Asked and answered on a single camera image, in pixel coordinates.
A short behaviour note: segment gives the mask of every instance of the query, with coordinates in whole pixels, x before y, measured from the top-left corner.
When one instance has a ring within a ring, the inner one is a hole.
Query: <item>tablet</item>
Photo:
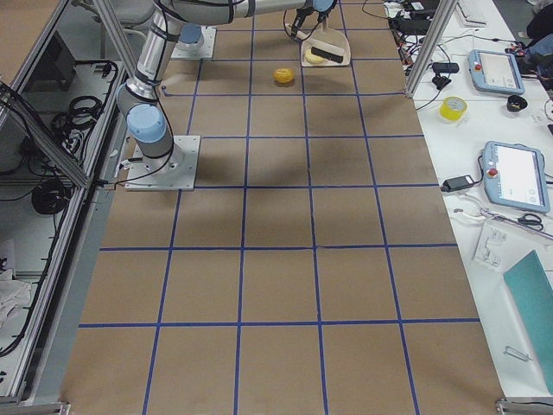
[[[531,212],[550,211],[543,155],[521,144],[486,143],[484,189],[492,203]]]
[[[489,93],[522,95],[524,85],[513,54],[473,50],[468,54],[468,69],[474,87]]]

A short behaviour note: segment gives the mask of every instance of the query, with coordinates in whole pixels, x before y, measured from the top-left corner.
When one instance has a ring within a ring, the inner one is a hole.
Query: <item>yellow fruit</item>
[[[294,70],[291,67],[279,67],[273,73],[273,79],[279,84],[288,84],[294,80]]]
[[[321,58],[320,56],[317,56],[316,54],[311,53],[311,48],[305,51],[305,55],[303,57],[311,65],[320,65],[322,62],[326,61],[325,58]]]

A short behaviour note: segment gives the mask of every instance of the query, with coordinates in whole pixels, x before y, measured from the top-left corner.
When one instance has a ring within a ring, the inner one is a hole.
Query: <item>yellow object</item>
[[[279,84],[288,84],[294,80],[294,70],[290,67],[279,67],[273,73],[273,79]]]
[[[311,48],[309,48],[305,51],[305,55],[303,57],[311,65],[320,65],[322,62],[326,61],[325,58],[321,58],[320,56],[317,56],[316,54],[312,54],[311,53]]]
[[[440,107],[440,114],[449,121],[457,121],[467,110],[467,103],[459,97],[447,97]]]

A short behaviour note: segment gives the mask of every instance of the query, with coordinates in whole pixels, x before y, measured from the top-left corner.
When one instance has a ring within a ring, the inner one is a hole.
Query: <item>metal plate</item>
[[[216,28],[201,28],[201,33],[204,35],[204,43],[199,48],[190,48],[189,50],[180,50],[177,47],[173,49],[171,59],[174,61],[197,61],[199,59],[212,59],[215,49]]]
[[[200,136],[175,136],[175,144],[178,145],[184,153],[184,161],[178,171],[169,175],[146,176],[141,179],[138,177],[149,173],[142,163],[132,164],[129,169],[127,180],[137,180],[137,182],[127,182],[127,190],[194,190],[196,181],[196,169],[198,167],[198,156],[200,154]],[[133,157],[142,157],[142,152],[135,148]]]

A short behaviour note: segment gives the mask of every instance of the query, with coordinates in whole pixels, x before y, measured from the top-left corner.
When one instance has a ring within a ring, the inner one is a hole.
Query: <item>teal mat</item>
[[[526,332],[553,393],[553,290],[536,251],[530,252],[504,275]]]

